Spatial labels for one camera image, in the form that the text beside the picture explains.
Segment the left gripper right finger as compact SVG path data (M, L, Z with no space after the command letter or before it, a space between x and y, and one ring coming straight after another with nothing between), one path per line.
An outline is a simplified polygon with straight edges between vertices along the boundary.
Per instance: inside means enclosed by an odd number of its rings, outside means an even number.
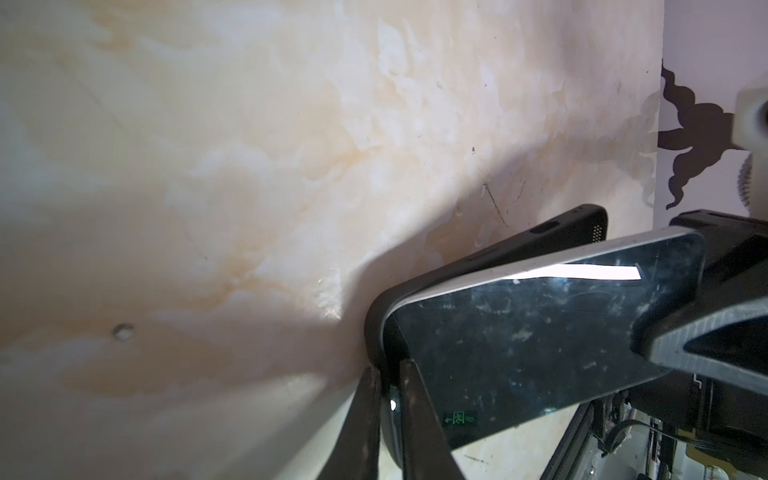
M399 369L403 478L464 480L417 363L406 359L400 362Z

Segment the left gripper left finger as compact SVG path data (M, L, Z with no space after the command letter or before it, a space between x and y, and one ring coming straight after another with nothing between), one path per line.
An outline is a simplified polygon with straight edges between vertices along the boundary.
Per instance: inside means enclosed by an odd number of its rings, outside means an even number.
M378 478L381 401L380 371L369 366L358 382L337 441L318 480Z

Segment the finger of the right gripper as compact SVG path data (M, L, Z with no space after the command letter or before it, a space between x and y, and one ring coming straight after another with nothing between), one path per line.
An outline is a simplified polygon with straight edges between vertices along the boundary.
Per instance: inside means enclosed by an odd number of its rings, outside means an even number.
M743 272L638 330L632 349L660 367L767 394L767 274Z
M705 240L706 259L695 298L684 312L767 310L767 222L711 210L674 217Z

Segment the black phone case horizontal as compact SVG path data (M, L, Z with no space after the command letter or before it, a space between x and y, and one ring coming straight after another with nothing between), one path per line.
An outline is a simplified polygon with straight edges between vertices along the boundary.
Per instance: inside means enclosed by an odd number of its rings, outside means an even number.
M634 336L696 296L705 257L699 233L668 227L521 262L512 297L541 320L513 364L564 399L527 421L660 377Z

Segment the black phone case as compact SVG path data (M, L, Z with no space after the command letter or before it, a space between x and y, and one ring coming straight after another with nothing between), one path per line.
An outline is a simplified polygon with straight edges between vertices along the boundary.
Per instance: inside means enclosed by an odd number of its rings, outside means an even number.
M514 362L537 315L520 312L511 274L536 257L605 240L608 213L582 204L474 254L380 294L364 322L370 362L382 375L382 433L403 464L399 364L418 362L451 448L468 445L536 416L562 395L535 386Z

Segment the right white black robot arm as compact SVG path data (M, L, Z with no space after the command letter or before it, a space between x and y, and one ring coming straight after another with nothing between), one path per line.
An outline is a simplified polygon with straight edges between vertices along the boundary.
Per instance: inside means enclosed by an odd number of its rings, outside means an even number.
M703 236L696 296L641 330L640 353L668 369L630 391L633 406L738 471L767 476L767 223L710 210L671 225Z

